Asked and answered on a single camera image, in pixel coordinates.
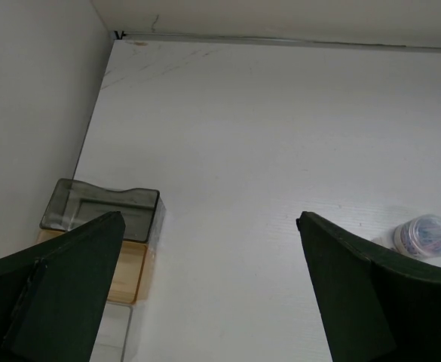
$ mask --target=clear plastic container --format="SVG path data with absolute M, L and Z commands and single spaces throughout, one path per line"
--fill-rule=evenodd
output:
M 106 303 L 90 362 L 134 362 L 145 303 Z
M 441 217 L 423 215 L 398 226 L 394 245 L 406 256 L 416 259 L 441 256 Z
M 115 191 L 60 179 L 44 212 L 36 242 L 55 238 L 109 211 L 121 211 L 126 229 L 108 301 L 135 305 L 148 298 L 152 281 L 165 215 L 159 191 Z

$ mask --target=small round container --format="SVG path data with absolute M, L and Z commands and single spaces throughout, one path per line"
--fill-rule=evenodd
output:
M 416 259 L 441 256 L 441 217 L 424 215 L 398 226 L 394 245 L 401 254 Z

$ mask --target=white wall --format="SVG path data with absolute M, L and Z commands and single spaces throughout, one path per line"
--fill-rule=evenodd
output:
M 110 49 L 88 0 L 0 0 L 0 257 L 72 176 Z
M 93 0 L 112 30 L 441 47 L 441 0 Z

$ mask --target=white table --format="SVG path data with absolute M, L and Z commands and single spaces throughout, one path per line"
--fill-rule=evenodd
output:
M 441 216 L 441 54 L 117 41 L 75 178 L 161 191 L 141 361 L 330 360 L 295 219 Z

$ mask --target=transparent plastic box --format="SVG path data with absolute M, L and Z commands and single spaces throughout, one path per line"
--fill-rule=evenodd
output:
M 60 179 L 40 224 L 37 242 L 55 238 L 109 211 L 121 211 L 126 229 L 109 302 L 134 305 L 148 297 L 165 207 L 151 189 L 117 191 Z
M 106 303 L 90 362 L 137 362 L 144 304 Z

